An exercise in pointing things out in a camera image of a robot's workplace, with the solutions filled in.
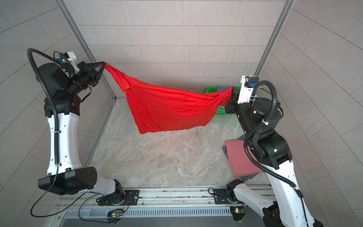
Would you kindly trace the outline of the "red t-shirt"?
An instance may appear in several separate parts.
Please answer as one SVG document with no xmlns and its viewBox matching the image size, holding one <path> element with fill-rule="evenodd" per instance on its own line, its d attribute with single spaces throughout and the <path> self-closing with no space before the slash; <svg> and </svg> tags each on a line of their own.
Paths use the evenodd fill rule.
<svg viewBox="0 0 363 227">
<path fill-rule="evenodd" d="M 197 94 L 144 83 L 110 64 L 106 64 L 105 69 L 125 93 L 141 134 L 206 126 L 216 115 L 218 107 L 226 105 L 232 96 L 232 88 Z"/>
</svg>

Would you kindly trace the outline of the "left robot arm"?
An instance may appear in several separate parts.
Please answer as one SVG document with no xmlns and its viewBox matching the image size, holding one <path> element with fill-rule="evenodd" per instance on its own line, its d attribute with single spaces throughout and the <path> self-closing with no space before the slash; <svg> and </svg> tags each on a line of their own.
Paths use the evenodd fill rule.
<svg viewBox="0 0 363 227">
<path fill-rule="evenodd" d="M 77 149 L 77 128 L 80 116 L 78 94 L 98 83 L 105 62 L 77 63 L 72 53 L 51 57 L 39 50 L 27 50 L 29 63 L 46 95 L 44 115 L 51 133 L 51 158 L 46 177 L 38 187 L 57 195 L 79 192 L 98 194 L 100 206 L 120 205 L 126 199 L 119 181 L 98 176 L 94 167 L 82 167 Z"/>
</svg>

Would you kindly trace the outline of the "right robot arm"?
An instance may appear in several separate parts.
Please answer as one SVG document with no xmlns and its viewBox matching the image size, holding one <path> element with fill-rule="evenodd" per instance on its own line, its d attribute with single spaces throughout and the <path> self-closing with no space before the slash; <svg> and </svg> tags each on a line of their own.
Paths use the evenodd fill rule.
<svg viewBox="0 0 363 227">
<path fill-rule="evenodd" d="M 289 145 L 275 131 L 283 110 L 274 85 L 263 80 L 255 87 L 232 88 L 226 113 L 236 114 L 245 133 L 243 150 L 268 175 L 275 195 L 275 200 L 266 199 L 241 180 L 233 180 L 226 186 L 229 199 L 254 210 L 266 227 L 321 227 L 304 201 Z"/>
</svg>

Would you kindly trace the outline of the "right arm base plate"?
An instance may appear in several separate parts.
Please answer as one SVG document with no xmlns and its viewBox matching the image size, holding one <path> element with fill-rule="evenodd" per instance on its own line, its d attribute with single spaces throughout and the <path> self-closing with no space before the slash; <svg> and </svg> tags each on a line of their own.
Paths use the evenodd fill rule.
<svg viewBox="0 0 363 227">
<path fill-rule="evenodd" d="M 233 204 L 225 188 L 209 188 L 208 192 L 214 197 L 215 204 Z"/>
</svg>

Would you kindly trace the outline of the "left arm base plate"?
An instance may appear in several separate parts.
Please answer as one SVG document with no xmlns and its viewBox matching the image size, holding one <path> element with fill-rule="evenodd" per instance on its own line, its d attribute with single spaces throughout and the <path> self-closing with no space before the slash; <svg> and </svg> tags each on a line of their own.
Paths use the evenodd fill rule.
<svg viewBox="0 0 363 227">
<path fill-rule="evenodd" d="M 126 190 L 121 193 L 114 192 L 110 195 L 97 198 L 98 206 L 134 206 L 139 199 L 139 190 Z"/>
</svg>

